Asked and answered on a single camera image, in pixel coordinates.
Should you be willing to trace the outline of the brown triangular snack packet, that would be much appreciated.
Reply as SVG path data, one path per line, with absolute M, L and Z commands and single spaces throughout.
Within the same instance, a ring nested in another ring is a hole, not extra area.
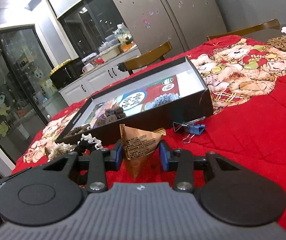
M 136 178 L 166 131 L 160 128 L 150 132 L 121 124 L 120 134 L 126 169 L 132 178 Z

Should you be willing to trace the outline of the blue binder clip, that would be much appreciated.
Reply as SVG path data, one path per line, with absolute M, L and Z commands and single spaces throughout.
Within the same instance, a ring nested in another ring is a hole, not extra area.
M 173 130 L 178 132 L 181 128 L 187 133 L 187 136 L 182 139 L 183 144 L 189 144 L 193 137 L 196 135 L 201 135 L 204 131 L 206 126 L 203 124 L 195 124 L 194 122 L 188 123 L 178 123 L 173 122 Z

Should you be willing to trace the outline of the red teddy bear blanket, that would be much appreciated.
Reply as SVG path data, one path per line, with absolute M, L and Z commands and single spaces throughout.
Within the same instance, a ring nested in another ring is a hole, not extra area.
M 240 41 L 239 36 L 227 36 L 205 42 L 186 53 L 168 58 L 164 63 L 187 56 L 196 59 L 202 54 L 212 55 L 214 49 L 223 49 Z M 286 191 L 286 75 L 278 77 L 276 86 L 268 95 L 254 96 L 249 101 L 224 108 L 221 112 L 205 119 L 206 130 L 183 144 L 185 134 L 166 130 L 165 140 L 172 148 L 187 148 L 196 155 L 214 151 L 228 159 L 275 181 Z M 14 174 L 28 167 L 48 161 L 41 150 L 27 150 L 11 172 Z M 158 151 L 144 164 L 136 178 L 127 172 L 124 163 L 118 172 L 107 172 L 110 188 L 113 183 L 174 183 L 175 172 L 165 172 L 160 164 Z M 286 230 L 286 210 L 279 220 Z

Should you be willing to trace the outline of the black shallow cardboard box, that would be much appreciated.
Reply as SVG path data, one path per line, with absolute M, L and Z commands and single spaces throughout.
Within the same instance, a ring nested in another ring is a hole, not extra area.
M 83 134 L 91 134 L 110 145 L 120 137 L 120 124 L 153 131 L 197 122 L 213 113 L 210 90 L 200 72 L 187 57 L 181 57 L 92 95 L 56 142 L 76 144 Z M 70 133 L 82 125 L 89 125 L 90 130 Z

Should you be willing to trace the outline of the black toaster oven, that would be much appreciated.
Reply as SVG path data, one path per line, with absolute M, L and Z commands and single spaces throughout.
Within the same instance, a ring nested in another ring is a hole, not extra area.
M 74 60 L 68 59 L 50 72 L 50 79 L 56 89 L 60 90 L 77 80 L 83 74 L 83 67 L 84 64 L 79 57 Z

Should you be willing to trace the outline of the white kitchen cabinet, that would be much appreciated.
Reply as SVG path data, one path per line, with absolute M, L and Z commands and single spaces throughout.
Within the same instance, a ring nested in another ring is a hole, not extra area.
M 95 91 L 99 91 L 112 83 L 129 76 L 128 72 L 118 70 L 118 64 L 140 56 L 138 48 L 120 54 L 116 58 L 82 74 L 76 81 L 59 90 L 61 96 L 70 106 L 84 100 Z

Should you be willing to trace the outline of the white mug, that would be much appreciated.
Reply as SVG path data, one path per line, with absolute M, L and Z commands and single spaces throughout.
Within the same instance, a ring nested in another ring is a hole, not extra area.
M 83 73 L 89 72 L 89 71 L 91 71 L 93 68 L 94 68 L 94 66 L 93 66 L 91 63 L 86 64 L 86 65 L 82 68 L 82 72 L 83 72 Z

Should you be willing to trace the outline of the beige plastic basin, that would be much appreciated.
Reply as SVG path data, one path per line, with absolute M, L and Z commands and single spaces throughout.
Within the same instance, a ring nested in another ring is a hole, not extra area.
M 99 54 L 99 56 L 101 59 L 103 59 L 104 62 L 108 62 L 120 54 L 121 54 L 121 50 L 119 48 L 119 45 L 114 45 L 114 46 L 108 48 L 107 50 L 101 52 Z

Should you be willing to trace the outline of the wooden chair near cabinet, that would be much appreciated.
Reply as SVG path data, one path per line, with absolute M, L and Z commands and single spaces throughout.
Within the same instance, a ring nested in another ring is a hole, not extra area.
M 163 43 L 154 50 L 151 50 L 143 55 L 130 59 L 126 62 L 118 63 L 118 70 L 133 74 L 134 70 L 149 66 L 157 61 L 164 61 L 165 55 L 172 50 L 170 41 Z

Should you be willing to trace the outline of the wooden chair right side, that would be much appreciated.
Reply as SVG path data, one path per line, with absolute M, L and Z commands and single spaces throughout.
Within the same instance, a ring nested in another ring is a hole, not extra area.
M 218 34 L 218 35 L 211 35 L 211 36 L 207 36 L 206 39 L 207 41 L 216 39 L 216 38 L 220 38 L 220 37 L 225 37 L 225 36 L 230 36 L 230 35 L 238 35 L 238 36 L 244 36 L 244 35 L 248 35 L 251 33 L 255 33 L 258 31 L 262 31 L 264 29 L 280 29 L 280 22 L 278 19 L 272 19 L 268 22 L 263 22 L 260 23 L 258 25 L 254 25 L 248 28 L 244 28 L 244 29 L 240 29 L 240 30 L 236 30 L 236 31 L 231 31 L 231 32 L 227 32 L 227 33 L 223 33 L 223 34 Z

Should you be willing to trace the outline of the silver double door refrigerator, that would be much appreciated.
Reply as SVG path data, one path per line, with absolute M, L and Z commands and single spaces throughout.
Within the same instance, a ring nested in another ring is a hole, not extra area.
M 176 56 L 227 31 L 215 0 L 113 2 L 142 54 L 168 41 L 172 50 L 167 56 Z

